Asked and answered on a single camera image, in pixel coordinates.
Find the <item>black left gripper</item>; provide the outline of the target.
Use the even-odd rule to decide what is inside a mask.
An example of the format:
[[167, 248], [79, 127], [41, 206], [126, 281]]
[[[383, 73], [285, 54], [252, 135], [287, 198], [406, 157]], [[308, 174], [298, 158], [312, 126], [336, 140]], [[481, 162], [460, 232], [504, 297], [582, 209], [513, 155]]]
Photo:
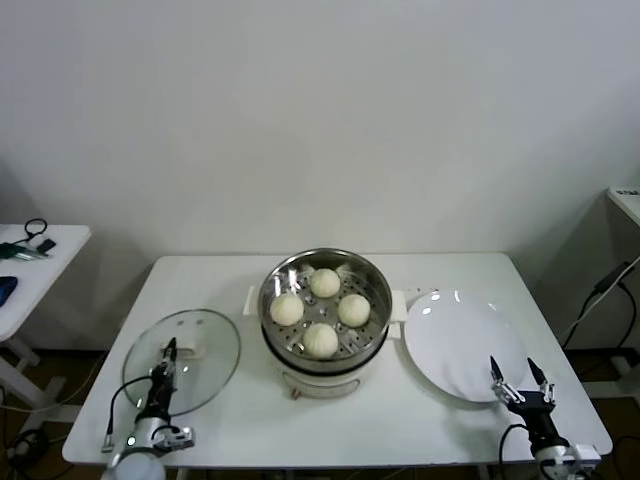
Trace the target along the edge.
[[167, 354], [161, 350], [150, 374], [151, 387], [142, 409], [143, 418], [170, 420], [169, 413], [174, 388], [174, 371], [177, 357], [177, 340], [172, 338], [167, 345]]

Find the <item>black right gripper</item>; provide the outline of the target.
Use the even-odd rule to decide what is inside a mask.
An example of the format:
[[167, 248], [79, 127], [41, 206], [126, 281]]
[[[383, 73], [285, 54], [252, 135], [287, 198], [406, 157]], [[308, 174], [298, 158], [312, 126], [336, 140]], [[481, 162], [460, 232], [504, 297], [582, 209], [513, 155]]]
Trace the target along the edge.
[[554, 385], [550, 383], [543, 370], [531, 359], [528, 359], [531, 374], [540, 392], [520, 392], [504, 380], [502, 371], [494, 357], [491, 357], [492, 390], [496, 397], [506, 403], [507, 409], [522, 418], [530, 442], [530, 450], [540, 450], [556, 446], [568, 446], [568, 441], [561, 437], [552, 421], [551, 413], [555, 408]]

